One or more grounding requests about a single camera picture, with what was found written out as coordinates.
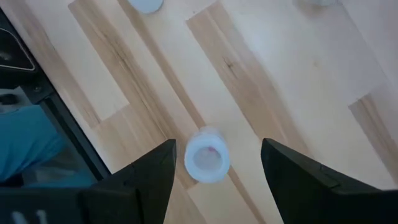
wooden floor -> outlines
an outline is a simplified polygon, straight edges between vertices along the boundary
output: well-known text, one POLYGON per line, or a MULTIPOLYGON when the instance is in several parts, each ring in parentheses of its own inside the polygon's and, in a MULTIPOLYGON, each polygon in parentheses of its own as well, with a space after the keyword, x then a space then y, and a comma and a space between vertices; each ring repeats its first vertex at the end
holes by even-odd
POLYGON ((274 138, 380 189, 398 183, 398 1, 1 0, 112 172, 179 143, 165 223, 282 223, 260 160, 274 138), (224 135, 224 181, 187 175, 198 128, 224 135))

light wood surface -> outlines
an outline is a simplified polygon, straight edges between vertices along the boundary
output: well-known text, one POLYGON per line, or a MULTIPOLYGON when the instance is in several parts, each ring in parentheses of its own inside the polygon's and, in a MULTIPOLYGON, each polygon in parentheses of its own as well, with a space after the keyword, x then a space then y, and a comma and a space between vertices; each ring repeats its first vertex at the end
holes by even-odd
POLYGON ((112 172, 178 141, 165 223, 282 223, 260 159, 274 138, 380 189, 398 183, 398 3, 1 0, 112 172), (193 180, 186 142, 218 128, 231 168, 193 180))

blue cloth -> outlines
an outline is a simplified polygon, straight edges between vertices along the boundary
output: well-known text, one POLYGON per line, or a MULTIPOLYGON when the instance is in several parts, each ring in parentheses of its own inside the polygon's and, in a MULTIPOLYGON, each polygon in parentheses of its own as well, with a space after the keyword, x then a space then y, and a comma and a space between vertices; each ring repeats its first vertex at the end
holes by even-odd
POLYGON ((0 182, 50 160, 65 148, 40 106, 0 114, 0 182))

